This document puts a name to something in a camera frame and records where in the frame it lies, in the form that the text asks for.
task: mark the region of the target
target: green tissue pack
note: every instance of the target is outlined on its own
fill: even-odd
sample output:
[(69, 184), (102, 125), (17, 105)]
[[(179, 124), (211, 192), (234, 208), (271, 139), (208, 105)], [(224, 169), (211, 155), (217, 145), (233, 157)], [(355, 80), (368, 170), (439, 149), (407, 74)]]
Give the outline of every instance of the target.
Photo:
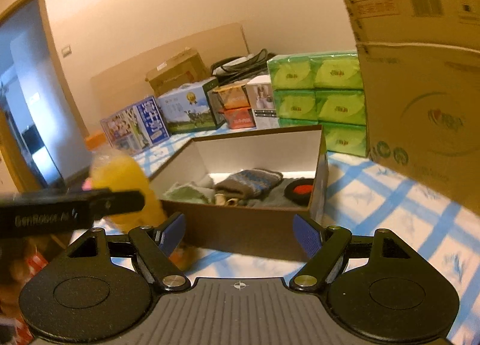
[(317, 120), (314, 90), (276, 90), (273, 96), (279, 118)]
[(273, 89), (363, 89), (355, 52), (277, 55), (267, 65)]
[(278, 124), (280, 127), (297, 127), (299, 125), (317, 125), (317, 120), (298, 120), (298, 119), (279, 119)]
[(328, 122), (319, 124), (323, 126), (328, 151), (357, 156), (367, 155), (367, 127)]
[(317, 120), (366, 125), (362, 90), (317, 90)]

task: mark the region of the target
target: crosshair mark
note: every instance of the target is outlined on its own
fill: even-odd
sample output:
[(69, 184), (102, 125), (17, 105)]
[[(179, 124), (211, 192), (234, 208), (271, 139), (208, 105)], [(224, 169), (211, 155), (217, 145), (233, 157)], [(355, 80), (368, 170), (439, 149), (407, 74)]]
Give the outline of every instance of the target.
[(245, 288), (245, 287), (248, 287), (248, 285), (245, 284), (244, 282), (238, 281), (238, 282), (236, 282), (235, 284), (233, 284), (232, 287), (235, 287), (235, 288), (237, 288), (238, 290), (241, 290), (241, 289), (243, 289), (243, 288)]

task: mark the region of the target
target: barcode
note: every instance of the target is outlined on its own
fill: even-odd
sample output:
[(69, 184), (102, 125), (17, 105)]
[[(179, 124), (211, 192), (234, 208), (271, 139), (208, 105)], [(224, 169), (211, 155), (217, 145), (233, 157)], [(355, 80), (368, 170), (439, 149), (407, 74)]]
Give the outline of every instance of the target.
[(441, 0), (411, 0), (415, 17), (443, 16)]

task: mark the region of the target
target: open cardboard box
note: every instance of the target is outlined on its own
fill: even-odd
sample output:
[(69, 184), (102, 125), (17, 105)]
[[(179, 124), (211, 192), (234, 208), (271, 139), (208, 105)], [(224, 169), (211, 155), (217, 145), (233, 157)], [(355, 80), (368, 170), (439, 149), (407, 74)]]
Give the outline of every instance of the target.
[(315, 177), (305, 208), (220, 207), (162, 200), (168, 215), (187, 218), (185, 241), (194, 246), (275, 259), (305, 261), (292, 224), (297, 213), (320, 221), (328, 179), (321, 125), (278, 128), (194, 138), (150, 177), (157, 197), (174, 183), (215, 182), (249, 168), (280, 171), (288, 177)]
[(345, 0), (370, 156), (480, 214), (478, 0)]

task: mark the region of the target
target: table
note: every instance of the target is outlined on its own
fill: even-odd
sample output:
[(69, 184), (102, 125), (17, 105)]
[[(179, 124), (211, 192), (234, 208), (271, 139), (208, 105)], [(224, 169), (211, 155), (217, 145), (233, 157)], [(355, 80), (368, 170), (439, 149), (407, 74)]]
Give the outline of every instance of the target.
[[(216, 131), (172, 136), (135, 157), (151, 175), (191, 137)], [(420, 183), (356, 156), (329, 153), (329, 180), (322, 225), (338, 224), (355, 235), (388, 228), (418, 251), (457, 289), (460, 310), (448, 338), (455, 345), (480, 343), (480, 217)], [(107, 232), (115, 232), (108, 227)], [(114, 259), (129, 266), (123, 259)], [(351, 260), (349, 267), (366, 260)], [(187, 273), (196, 277), (283, 276), (288, 282), (299, 262), (261, 259), (201, 249)]]

